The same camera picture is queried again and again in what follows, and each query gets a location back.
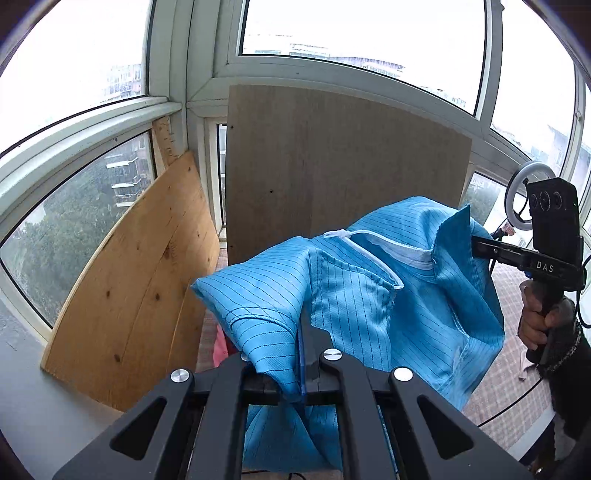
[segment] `brown board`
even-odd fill
[[[118,410],[171,370],[193,369],[205,308],[188,286],[215,270],[218,255],[199,174],[185,153],[88,262],[60,312],[42,369]]]
[[[338,93],[230,87],[228,260],[346,228],[423,195],[457,207],[472,141],[413,113]]]

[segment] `silver screw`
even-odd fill
[[[401,382],[408,382],[413,377],[413,371],[406,367],[399,367],[394,370],[394,378]]]
[[[324,355],[324,358],[326,358],[327,360],[330,360],[331,362],[336,362],[338,359],[340,359],[343,356],[341,351],[337,350],[336,348],[329,348],[329,349],[325,350],[323,355]]]
[[[170,374],[170,380],[175,383],[183,383],[189,379],[189,372],[184,368],[179,368]]]

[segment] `white zipper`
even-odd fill
[[[433,259],[431,257],[430,250],[425,250],[422,248],[413,247],[411,245],[402,244],[400,242],[391,240],[383,235],[380,235],[379,233],[375,233],[370,230],[355,230],[353,232],[349,232],[348,230],[336,230],[332,232],[326,232],[324,234],[324,237],[330,238],[336,236],[338,238],[342,238],[344,241],[347,241],[349,245],[353,244],[354,247],[353,245],[351,245],[351,247],[353,247],[366,257],[370,258],[369,255],[371,255],[371,257],[373,258],[370,258],[370,260],[374,261],[378,265],[380,265],[380,263],[384,264],[384,262],[382,262],[375,255],[368,252],[365,248],[360,247],[358,244],[356,244],[350,239],[351,236],[357,234],[366,235],[368,241],[382,248],[390,256],[404,263],[405,265],[408,265],[409,267],[418,268],[419,270],[431,270],[433,268]],[[384,264],[384,266],[386,266],[389,271],[392,271],[386,264]]]
[[[349,237],[351,233],[347,230],[335,230],[331,232],[326,232],[323,237],[324,238],[340,238],[343,242],[353,248],[355,251],[358,251],[361,255],[366,257],[367,259],[371,260],[377,266],[379,266],[382,270],[384,270],[394,281],[394,290],[398,290],[404,287],[402,280],[400,280],[399,276],[394,273],[389,266],[387,266],[384,262],[382,262],[378,257],[376,257],[373,253],[367,251],[365,248],[361,247],[360,245],[353,242]]]

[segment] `red object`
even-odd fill
[[[213,366],[219,367],[226,358],[237,351],[238,349],[223,332],[222,327],[217,324],[216,341],[213,344]]]

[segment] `black sleeve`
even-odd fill
[[[536,478],[550,480],[588,480],[591,478],[591,422],[587,422],[573,451],[551,475],[540,475]]]
[[[552,350],[548,368],[539,367],[539,370],[550,382],[553,407],[564,419],[564,432],[578,440],[591,415],[591,347],[581,325],[578,322],[574,325],[576,328],[570,324],[557,329],[555,341],[549,346]],[[573,349],[579,335],[574,352],[560,363]]]

